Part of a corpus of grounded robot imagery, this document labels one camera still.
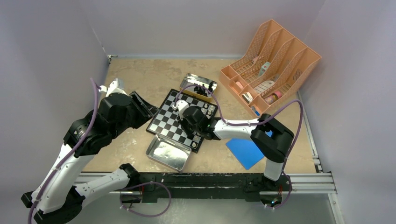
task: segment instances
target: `small bottle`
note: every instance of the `small bottle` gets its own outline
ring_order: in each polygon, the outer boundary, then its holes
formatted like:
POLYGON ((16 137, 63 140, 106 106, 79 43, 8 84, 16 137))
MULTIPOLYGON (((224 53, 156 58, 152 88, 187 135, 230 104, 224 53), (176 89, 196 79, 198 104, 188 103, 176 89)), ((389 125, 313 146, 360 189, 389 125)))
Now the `small bottle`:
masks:
POLYGON ((271 96, 266 97, 264 100, 265 100, 265 102, 267 102, 267 104, 271 105, 275 101, 277 101, 281 96, 282 96, 282 93, 279 90, 277 90, 277 91, 273 92, 271 94, 271 96))

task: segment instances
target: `black and white checkered board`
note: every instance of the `black and white checkered board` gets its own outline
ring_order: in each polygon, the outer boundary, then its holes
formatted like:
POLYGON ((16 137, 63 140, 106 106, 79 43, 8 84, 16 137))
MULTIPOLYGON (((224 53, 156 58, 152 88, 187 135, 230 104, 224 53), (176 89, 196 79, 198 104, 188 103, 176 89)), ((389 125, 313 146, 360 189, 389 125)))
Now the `black and white checkered board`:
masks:
MULTIPOLYGON (((146 130, 153 134, 162 134, 167 136, 168 138, 190 147, 193 152, 197 153, 204 138, 201 138, 201 136, 198 136, 195 132, 191 136, 187 136, 187 134, 182 130, 176 119, 178 112, 174 111, 171 107, 178 93, 179 91, 177 90, 170 90, 159 108, 159 113, 152 119, 146 130)), ((203 108, 202 112, 204 112, 209 118, 214 117, 216 114, 217 106, 214 104, 207 103, 185 93, 180 94, 179 99, 185 100, 189 105, 201 107, 201 110, 203 108)))

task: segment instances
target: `floor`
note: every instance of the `floor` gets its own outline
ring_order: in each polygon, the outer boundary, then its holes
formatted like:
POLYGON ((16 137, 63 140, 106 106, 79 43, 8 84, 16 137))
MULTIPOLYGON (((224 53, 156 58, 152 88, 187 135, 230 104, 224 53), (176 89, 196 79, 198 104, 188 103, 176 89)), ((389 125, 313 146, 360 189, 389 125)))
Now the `floor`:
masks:
MULTIPOLYGON (((131 59, 114 58, 106 77, 106 85, 121 78, 125 91, 137 91, 149 103, 160 106, 171 88, 179 89, 186 73, 207 77, 219 82, 219 71, 234 60, 221 59, 131 59)), ((226 119, 253 119, 224 87, 215 92, 226 119)), ((294 133, 297 129, 299 107, 292 104, 276 118, 294 133)), ((140 172, 174 172, 150 160, 145 152, 154 135, 146 132, 149 122, 139 129, 128 129, 103 148, 84 171, 110 172, 123 163, 131 163, 140 172)), ((259 173, 264 171, 266 159, 245 170, 225 146, 228 140, 204 140, 199 153, 192 153, 185 172, 259 173)), ((286 173, 315 173, 311 144, 303 126, 293 152, 289 156, 286 173)))

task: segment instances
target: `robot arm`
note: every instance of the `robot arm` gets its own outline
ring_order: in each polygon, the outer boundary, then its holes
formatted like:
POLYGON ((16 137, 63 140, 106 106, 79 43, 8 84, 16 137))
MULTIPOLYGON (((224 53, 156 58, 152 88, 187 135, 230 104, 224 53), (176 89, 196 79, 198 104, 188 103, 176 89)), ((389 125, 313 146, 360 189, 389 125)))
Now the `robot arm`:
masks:
MULTIPOLYGON (((101 148, 109 145, 113 139, 127 128, 139 128, 156 113, 156 107, 145 102, 136 92, 127 95, 122 82, 115 79, 106 88, 106 97, 100 102, 95 123, 86 139, 74 154, 57 169, 37 203, 34 219, 39 224, 64 224, 72 220, 90 202, 107 194, 137 184, 139 173, 130 165, 121 165, 116 171, 97 180, 73 185, 83 168, 101 148)), ((85 118, 76 120, 64 137, 61 151, 51 171, 41 185, 33 192, 25 193, 22 201, 30 208, 52 170, 77 144, 85 134, 91 121, 93 110, 85 118)))
MULTIPOLYGON (((76 217, 83 207, 111 191, 159 178, 157 174, 139 173, 130 164, 123 164, 116 171, 99 179, 88 183, 74 184, 80 172, 101 148, 109 145, 112 139, 119 136, 127 128, 139 128, 150 120, 158 110, 158 108, 144 101, 136 92, 127 95, 122 88, 122 82, 118 79, 115 79, 109 88, 101 86, 100 91, 106 92, 106 97, 101 100, 92 130, 87 134, 81 146, 57 170, 43 192, 40 201, 35 201, 35 198, 43 183, 50 176, 50 173, 52 173, 52 170, 35 191, 27 192, 21 198, 28 208, 36 204, 38 211, 34 215, 34 219, 38 224, 67 223, 76 217)), ((281 183, 282 181, 279 179, 279 175, 294 134, 280 122, 272 119, 270 122, 259 126, 231 126, 228 123, 255 123, 265 120, 269 115, 264 114, 259 119, 249 121, 226 120, 224 122, 220 118, 207 118, 198 107, 189 107, 188 103, 182 100, 177 102, 174 109, 179 111, 180 124, 187 134, 198 132, 208 140, 228 138, 251 139, 267 157, 268 161, 264 176, 270 179, 270 185, 258 186, 257 183, 262 178, 262 175, 259 174, 230 174, 225 176, 220 174, 219 178, 232 179, 233 181, 221 183, 225 188, 215 189, 216 192, 224 191, 222 196, 229 197, 229 191, 231 189, 234 194, 232 197, 234 198, 245 198, 247 201, 256 201, 261 198, 259 195, 260 190, 268 189, 270 191, 276 191, 279 184, 285 184, 281 183), (239 183, 246 186, 243 188, 243 191, 239 190, 236 186, 239 183), (250 190, 251 192, 245 192, 246 188, 252 188, 250 190)), ((72 123, 64 137, 61 152, 52 169, 56 169, 59 161, 84 136, 92 115, 93 111, 90 111, 85 118, 72 123)), ((198 176, 193 173, 187 174, 183 178, 180 178, 178 174, 175 176, 172 174, 159 175, 162 178, 161 182, 165 179, 165 182, 169 181, 169 185, 176 185, 175 187, 178 187, 178 185, 184 186, 185 182, 188 181, 192 181, 191 186, 193 188, 198 185, 197 187, 200 190, 202 190, 202 185, 208 186, 209 188, 204 189, 208 192, 208 195, 200 195, 202 198, 212 198, 213 187, 219 186, 217 177, 214 177, 216 174, 202 177, 202 175, 198 176), (197 179, 206 180, 206 182, 198 184, 197 179)), ((176 198, 186 197, 185 191, 189 190, 185 188, 176 189, 177 191, 173 192, 176 195, 172 196, 176 198)), ((149 201, 150 197, 154 200, 155 195, 151 194, 150 196, 149 188, 145 190, 146 201, 149 201)))
POLYGON ((173 108, 179 110, 180 124, 187 134, 197 132, 208 140, 230 138, 252 140, 267 158, 264 176, 273 181, 279 179, 294 134, 278 120, 272 119, 264 125, 251 126, 249 124, 264 121, 270 115, 263 114, 259 119, 253 120, 226 120, 226 122, 220 118, 209 119, 199 107, 188 106, 183 100, 177 101, 173 108))

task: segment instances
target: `blue sheet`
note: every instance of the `blue sheet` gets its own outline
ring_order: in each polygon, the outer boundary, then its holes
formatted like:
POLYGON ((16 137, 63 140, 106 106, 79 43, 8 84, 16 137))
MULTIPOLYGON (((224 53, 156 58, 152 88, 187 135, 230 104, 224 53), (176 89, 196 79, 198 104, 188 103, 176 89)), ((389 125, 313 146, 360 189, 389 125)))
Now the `blue sheet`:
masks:
POLYGON ((264 158, 264 155, 252 140, 231 139, 226 143, 226 146, 246 170, 264 158))

